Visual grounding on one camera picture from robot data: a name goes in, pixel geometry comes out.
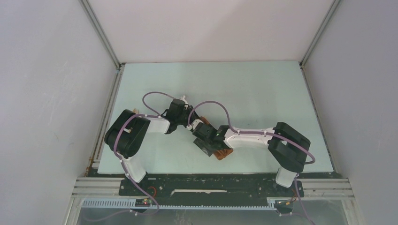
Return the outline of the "orange cloth napkin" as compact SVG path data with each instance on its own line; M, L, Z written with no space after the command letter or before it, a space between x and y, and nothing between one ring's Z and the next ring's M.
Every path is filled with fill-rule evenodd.
M210 125L210 122L203 116L200 117L201 121L207 125ZM230 155L233 152L233 149L223 149L223 150L217 150L213 152L213 155L218 159L222 160L226 158L228 155Z

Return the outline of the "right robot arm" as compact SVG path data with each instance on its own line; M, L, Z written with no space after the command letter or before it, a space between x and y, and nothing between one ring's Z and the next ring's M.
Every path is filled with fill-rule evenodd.
M311 142L297 130L284 122L275 127L255 130L230 128L228 125L218 129L210 124L195 120L188 130L196 137L194 143L208 156L225 154L237 148L266 149L279 163L273 190L279 196L287 195L292 189L296 176L303 172L304 166L315 162L309 153Z

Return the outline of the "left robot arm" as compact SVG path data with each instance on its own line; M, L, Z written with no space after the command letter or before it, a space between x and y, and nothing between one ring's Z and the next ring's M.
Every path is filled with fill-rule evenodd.
M132 179L130 189L135 194L148 191L148 182L143 179L147 172L137 156L146 134L171 134L178 126L188 127L200 120L192 109L193 106L182 99L173 99L162 114L139 114L126 109L108 129L104 142L119 159L126 177Z

